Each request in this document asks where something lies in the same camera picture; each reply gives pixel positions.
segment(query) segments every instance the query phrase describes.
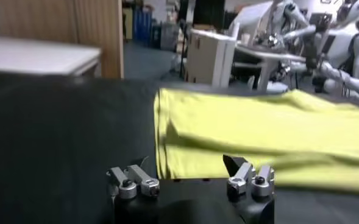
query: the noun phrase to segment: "screw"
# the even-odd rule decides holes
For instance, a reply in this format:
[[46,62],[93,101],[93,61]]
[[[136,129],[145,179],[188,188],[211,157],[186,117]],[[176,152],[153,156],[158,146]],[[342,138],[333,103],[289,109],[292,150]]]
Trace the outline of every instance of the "screw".
[[264,184],[265,182],[266,182],[266,180],[263,177],[261,177],[261,176],[255,177],[255,184],[261,185],[261,184]]
[[133,184],[133,181],[131,180],[124,180],[123,181],[123,187],[130,187]]

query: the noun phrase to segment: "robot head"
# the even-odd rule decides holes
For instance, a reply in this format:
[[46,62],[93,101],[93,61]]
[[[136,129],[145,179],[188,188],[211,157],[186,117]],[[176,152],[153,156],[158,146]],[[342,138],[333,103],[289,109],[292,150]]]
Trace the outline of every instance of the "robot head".
[[359,20],[359,0],[345,0],[338,10],[338,24],[347,25]]

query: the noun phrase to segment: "metal joint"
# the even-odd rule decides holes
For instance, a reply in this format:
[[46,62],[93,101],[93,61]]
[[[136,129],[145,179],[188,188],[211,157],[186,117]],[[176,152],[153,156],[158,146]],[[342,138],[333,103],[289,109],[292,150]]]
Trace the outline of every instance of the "metal joint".
[[274,194],[274,170],[271,166],[262,166],[258,175],[251,181],[252,195],[267,197]]

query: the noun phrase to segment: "blue container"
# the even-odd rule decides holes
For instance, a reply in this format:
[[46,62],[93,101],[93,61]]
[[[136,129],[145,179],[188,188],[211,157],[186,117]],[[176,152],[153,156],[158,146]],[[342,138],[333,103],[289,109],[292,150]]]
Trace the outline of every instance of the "blue container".
[[136,10],[133,14],[133,38],[149,44],[151,38],[152,12]]

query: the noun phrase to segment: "folded fabric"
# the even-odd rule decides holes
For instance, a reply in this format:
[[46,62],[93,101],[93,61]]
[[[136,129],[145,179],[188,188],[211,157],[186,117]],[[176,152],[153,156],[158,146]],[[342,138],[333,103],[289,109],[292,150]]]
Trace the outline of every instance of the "folded fabric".
[[359,108],[293,91],[229,97],[161,89],[160,178],[227,177],[222,155],[275,169],[277,186],[359,192]]

